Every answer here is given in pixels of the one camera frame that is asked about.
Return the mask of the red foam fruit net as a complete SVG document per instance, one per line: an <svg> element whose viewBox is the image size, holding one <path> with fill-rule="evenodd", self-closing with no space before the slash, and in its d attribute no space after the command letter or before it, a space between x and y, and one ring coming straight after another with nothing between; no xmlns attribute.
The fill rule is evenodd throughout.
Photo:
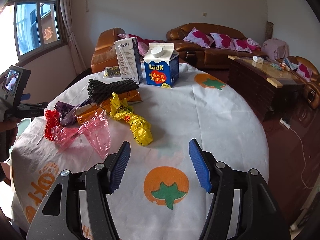
<svg viewBox="0 0 320 240"><path fill-rule="evenodd" d="M46 118L46 126L44 129L44 137L49 140L53 141L53 135L51 132L51 129L60 126L60 113L55 109L55 110L46 110L44 114Z"/></svg>

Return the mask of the purple snack wrapper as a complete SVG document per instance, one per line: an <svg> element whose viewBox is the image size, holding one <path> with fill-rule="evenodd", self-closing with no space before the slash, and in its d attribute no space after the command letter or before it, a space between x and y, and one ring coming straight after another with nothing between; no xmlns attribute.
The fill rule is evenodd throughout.
<svg viewBox="0 0 320 240"><path fill-rule="evenodd" d="M62 126L73 125L76 123L76 110L85 105L90 105L93 101L88 98L81 104L73 106L65 102L58 101L55 105L55 110L60 114L60 124Z"/></svg>

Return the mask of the pink plastic bag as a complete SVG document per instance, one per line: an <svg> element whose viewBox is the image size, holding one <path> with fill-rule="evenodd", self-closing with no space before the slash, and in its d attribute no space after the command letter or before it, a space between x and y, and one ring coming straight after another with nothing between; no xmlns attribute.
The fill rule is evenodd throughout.
<svg viewBox="0 0 320 240"><path fill-rule="evenodd" d="M77 147L81 148L82 138L85 138L101 159L105 159L109 154L111 137L105 111L96 112L80 127L55 126L51 133L60 152L70 148L76 141L79 142Z"/></svg>

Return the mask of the yellow plastic wrapper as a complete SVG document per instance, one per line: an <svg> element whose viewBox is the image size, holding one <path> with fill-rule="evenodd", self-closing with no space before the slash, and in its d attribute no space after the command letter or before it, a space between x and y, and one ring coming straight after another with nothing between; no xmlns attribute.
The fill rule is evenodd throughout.
<svg viewBox="0 0 320 240"><path fill-rule="evenodd" d="M128 105L126 99L120 101L116 93L113 93L112 97L110 117L117 121L123 120L129 124L130 131L140 146L147 146L152 143L151 124L144 117L137 115L133 108Z"/></svg>

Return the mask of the mint green trash bin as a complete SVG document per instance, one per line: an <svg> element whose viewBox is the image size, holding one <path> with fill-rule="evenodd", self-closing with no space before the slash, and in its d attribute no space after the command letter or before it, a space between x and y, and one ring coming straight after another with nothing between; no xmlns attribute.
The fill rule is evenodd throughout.
<svg viewBox="0 0 320 240"><path fill-rule="evenodd" d="M17 136L18 137L27 129L27 127L30 125L31 122L32 122L31 118L24 118L21 120L21 122L18 123L18 125L17 125L17 127L18 127Z"/></svg>

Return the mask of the orange snack wrapper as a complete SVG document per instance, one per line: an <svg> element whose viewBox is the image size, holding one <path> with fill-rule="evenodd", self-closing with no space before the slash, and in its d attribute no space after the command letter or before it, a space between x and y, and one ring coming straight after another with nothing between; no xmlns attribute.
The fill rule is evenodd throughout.
<svg viewBox="0 0 320 240"><path fill-rule="evenodd" d="M100 114L102 110L105 110L107 115L109 115L111 111L110 101L112 98L113 97L110 97L109 99L103 101L99 105L97 105L96 103L88 103L82 107L77 108L75 110L75 117L78 124L81 125L87 120L91 119L93 116L95 116L96 111L98 111L98 114ZM140 93L137 90L132 90L126 93L119 94L118 98L120 101L126 99L129 105L142 102Z"/></svg>

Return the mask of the black foam fruit net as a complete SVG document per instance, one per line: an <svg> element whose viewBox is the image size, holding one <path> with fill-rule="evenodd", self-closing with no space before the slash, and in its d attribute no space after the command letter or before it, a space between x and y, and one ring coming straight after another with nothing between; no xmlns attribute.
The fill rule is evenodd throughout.
<svg viewBox="0 0 320 240"><path fill-rule="evenodd" d="M98 105L110 98L113 93L122 94L138 88L139 84L132 80L120 80L106 84L99 80L89 79L87 90L91 101Z"/></svg>

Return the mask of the wooden coffee table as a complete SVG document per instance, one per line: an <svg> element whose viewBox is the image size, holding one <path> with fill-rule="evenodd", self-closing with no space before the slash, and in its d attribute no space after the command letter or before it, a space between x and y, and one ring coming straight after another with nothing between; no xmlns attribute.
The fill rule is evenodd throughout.
<svg viewBox="0 0 320 240"><path fill-rule="evenodd" d="M228 56L228 85L239 93L263 122L293 109L304 83L291 72L279 71L269 62Z"/></svg>

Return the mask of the beige curtain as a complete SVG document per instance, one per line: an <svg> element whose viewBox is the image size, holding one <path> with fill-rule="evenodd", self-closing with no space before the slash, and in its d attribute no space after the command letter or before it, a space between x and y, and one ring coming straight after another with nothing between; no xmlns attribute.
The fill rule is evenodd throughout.
<svg viewBox="0 0 320 240"><path fill-rule="evenodd" d="M65 26L67 42L76 74L81 74L87 69L80 48L73 33L72 0L60 0L60 10Z"/></svg>

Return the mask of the brown leather back sofa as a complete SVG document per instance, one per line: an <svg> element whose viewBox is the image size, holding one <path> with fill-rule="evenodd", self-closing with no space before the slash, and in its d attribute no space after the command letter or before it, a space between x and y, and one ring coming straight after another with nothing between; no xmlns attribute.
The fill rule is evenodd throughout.
<svg viewBox="0 0 320 240"><path fill-rule="evenodd" d="M225 70L229 56L266 58L242 32L210 23L188 23L167 32L167 41L186 63L200 70Z"/></svg>

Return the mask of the pink white pillow middle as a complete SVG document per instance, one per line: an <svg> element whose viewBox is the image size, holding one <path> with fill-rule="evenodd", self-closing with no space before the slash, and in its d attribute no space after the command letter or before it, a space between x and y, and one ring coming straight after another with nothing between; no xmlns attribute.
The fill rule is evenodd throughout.
<svg viewBox="0 0 320 240"><path fill-rule="evenodd" d="M236 51L232 39L226 34L210 33L214 40L215 48Z"/></svg>

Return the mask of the pink white pillow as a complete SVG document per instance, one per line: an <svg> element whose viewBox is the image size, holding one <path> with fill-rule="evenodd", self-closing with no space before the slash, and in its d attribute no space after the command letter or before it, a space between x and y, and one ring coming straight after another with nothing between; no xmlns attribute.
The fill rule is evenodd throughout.
<svg viewBox="0 0 320 240"><path fill-rule="evenodd" d="M244 40L233 38L232 42L236 51L253 53L254 51L261 51L261 45L251 38Z"/></svg>
<svg viewBox="0 0 320 240"><path fill-rule="evenodd" d="M232 39L226 34L210 33L214 40L215 48L236 51Z"/></svg>
<svg viewBox="0 0 320 240"><path fill-rule="evenodd" d="M193 28L191 32L183 39L184 41L195 43L202 48L210 48L214 43L212 37L206 35L200 30Z"/></svg>

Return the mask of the pink covered stool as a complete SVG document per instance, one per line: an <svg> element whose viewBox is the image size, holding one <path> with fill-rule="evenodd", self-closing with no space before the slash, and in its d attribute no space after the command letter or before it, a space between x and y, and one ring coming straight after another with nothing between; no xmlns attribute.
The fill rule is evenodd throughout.
<svg viewBox="0 0 320 240"><path fill-rule="evenodd" d="M283 59L289 56L288 44L277 38L266 40L261 47L261 51L271 60Z"/></svg>

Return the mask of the pink white pillow left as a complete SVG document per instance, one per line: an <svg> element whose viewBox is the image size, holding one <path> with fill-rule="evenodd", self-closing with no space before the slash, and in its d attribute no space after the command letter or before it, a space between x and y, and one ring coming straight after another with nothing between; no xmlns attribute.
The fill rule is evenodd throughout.
<svg viewBox="0 0 320 240"><path fill-rule="evenodd" d="M210 48L214 43L212 37L206 35L200 30L193 28L191 32L183 39L184 41L195 43L202 48Z"/></svg>

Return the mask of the window with dark frame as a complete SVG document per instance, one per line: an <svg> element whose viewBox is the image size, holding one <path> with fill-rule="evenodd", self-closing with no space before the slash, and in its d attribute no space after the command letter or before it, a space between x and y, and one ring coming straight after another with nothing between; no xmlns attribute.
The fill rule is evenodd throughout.
<svg viewBox="0 0 320 240"><path fill-rule="evenodd" d="M59 0L11 0L18 61L49 52L66 42Z"/></svg>

